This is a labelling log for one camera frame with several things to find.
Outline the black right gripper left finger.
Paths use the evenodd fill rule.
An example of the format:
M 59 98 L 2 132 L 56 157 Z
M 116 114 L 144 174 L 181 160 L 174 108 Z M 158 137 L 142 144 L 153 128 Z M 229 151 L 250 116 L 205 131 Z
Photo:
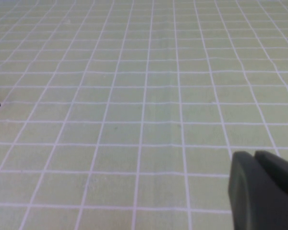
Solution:
M 232 156 L 228 196 L 236 230 L 288 230 L 288 195 L 254 155 L 236 151 Z

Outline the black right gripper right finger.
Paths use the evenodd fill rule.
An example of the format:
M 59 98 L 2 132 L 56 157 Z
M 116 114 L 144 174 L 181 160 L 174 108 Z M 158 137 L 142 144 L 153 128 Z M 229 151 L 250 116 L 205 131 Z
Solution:
M 288 161 L 265 150 L 256 151 L 254 158 L 278 188 L 288 195 Z

